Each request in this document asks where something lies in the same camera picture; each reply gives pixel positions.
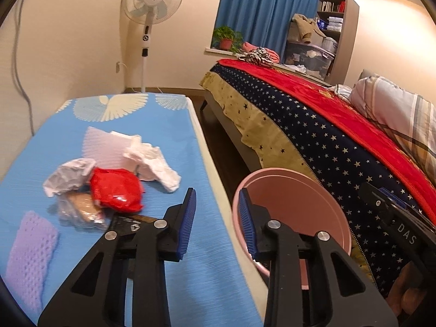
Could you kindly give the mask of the person hand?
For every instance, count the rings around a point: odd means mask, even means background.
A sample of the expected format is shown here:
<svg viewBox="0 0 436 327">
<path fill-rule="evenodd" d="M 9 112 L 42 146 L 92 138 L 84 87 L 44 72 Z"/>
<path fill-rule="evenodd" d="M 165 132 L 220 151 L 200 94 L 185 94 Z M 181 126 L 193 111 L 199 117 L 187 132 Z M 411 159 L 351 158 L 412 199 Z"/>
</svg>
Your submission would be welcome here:
<svg viewBox="0 0 436 327">
<path fill-rule="evenodd" d="M 402 312 L 411 315 L 417 309 L 426 295 L 422 284 L 423 275 L 410 261 L 401 270 L 386 298 L 395 316 L 398 317 Z"/>
</svg>

